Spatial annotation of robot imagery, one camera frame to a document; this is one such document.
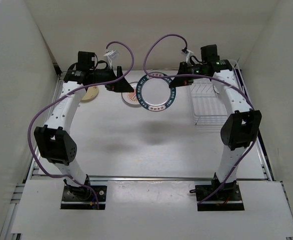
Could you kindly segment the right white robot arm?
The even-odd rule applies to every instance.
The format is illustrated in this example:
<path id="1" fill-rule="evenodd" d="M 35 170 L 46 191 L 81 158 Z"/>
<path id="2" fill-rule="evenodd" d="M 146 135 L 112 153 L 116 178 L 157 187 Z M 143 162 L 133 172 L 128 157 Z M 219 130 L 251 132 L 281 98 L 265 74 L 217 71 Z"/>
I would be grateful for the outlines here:
<path id="1" fill-rule="evenodd" d="M 181 62 L 177 77 L 170 88 L 190 86 L 197 76 L 207 77 L 219 93 L 227 112 L 227 120 L 220 130 L 224 145 L 221 161 L 214 175 L 217 184 L 211 187 L 211 195 L 224 199 L 230 192 L 226 184 L 236 181 L 238 162 L 246 149 L 256 140 L 262 114 L 255 110 L 243 91 L 239 89 L 233 66 L 221 60 L 215 44 L 201 47 L 201 63 Z"/>

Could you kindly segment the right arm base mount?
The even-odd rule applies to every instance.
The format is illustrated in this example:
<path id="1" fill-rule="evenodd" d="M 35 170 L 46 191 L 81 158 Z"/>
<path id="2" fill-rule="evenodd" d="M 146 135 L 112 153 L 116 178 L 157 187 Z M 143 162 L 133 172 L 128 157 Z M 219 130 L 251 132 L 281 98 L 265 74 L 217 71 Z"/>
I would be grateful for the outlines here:
<path id="1" fill-rule="evenodd" d="M 209 199 L 201 202 L 209 196 L 218 187 L 217 184 L 195 185 L 194 189 L 189 191 L 195 194 L 198 212 L 226 212 L 226 211 L 244 211 L 244 203 L 239 184 L 226 183 L 217 193 Z"/>

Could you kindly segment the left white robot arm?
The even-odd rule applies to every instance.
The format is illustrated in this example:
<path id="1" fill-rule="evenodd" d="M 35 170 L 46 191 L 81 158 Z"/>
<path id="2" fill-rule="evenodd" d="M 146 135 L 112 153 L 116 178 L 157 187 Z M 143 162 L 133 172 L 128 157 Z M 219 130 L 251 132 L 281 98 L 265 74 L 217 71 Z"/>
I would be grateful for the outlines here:
<path id="1" fill-rule="evenodd" d="M 70 136 L 70 129 L 78 106 L 91 84 L 103 84 L 108 91 L 132 93 L 133 87 L 123 77 L 121 66 L 112 67 L 113 51 L 106 54 L 108 61 L 104 68 L 98 68 L 102 60 L 97 60 L 93 52 L 79 51 L 77 62 L 67 70 L 60 97 L 44 126 L 37 126 L 34 137 L 40 155 L 59 169 L 68 191 L 82 201 L 94 195 L 90 179 L 76 161 L 77 145 Z"/>

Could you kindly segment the orange sunburst plate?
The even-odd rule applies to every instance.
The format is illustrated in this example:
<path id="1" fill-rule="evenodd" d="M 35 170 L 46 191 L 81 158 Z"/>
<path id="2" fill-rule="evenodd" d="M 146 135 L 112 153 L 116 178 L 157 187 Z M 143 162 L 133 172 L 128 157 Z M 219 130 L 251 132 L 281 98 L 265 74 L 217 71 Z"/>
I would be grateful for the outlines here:
<path id="1" fill-rule="evenodd" d="M 141 105 L 137 99 L 137 96 L 136 96 L 136 87 L 137 87 L 138 82 L 133 81 L 133 82 L 130 82 L 129 84 L 133 88 L 133 92 L 121 93 L 121 98 L 122 98 L 123 102 L 126 105 L 128 105 L 129 107 L 133 107 L 133 108 L 141 107 Z"/>

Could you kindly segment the green rim text plate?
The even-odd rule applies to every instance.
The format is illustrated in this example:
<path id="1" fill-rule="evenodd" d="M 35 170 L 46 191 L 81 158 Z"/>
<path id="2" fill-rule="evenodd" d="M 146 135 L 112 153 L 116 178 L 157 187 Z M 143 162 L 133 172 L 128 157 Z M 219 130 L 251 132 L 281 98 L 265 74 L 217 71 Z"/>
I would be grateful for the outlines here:
<path id="1" fill-rule="evenodd" d="M 137 82 L 135 95 L 138 103 L 150 112 L 161 112 L 168 109 L 175 101 L 176 88 L 170 88 L 173 81 L 163 72 L 145 74 Z"/>

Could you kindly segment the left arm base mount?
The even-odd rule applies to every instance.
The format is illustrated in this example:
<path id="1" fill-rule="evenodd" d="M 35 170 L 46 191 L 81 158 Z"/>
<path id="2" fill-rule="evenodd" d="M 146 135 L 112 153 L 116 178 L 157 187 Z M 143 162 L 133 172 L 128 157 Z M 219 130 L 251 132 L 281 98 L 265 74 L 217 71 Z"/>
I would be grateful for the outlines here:
<path id="1" fill-rule="evenodd" d="M 61 210 L 105 210 L 107 199 L 106 185 L 91 186 L 95 193 L 83 187 L 64 185 Z"/>

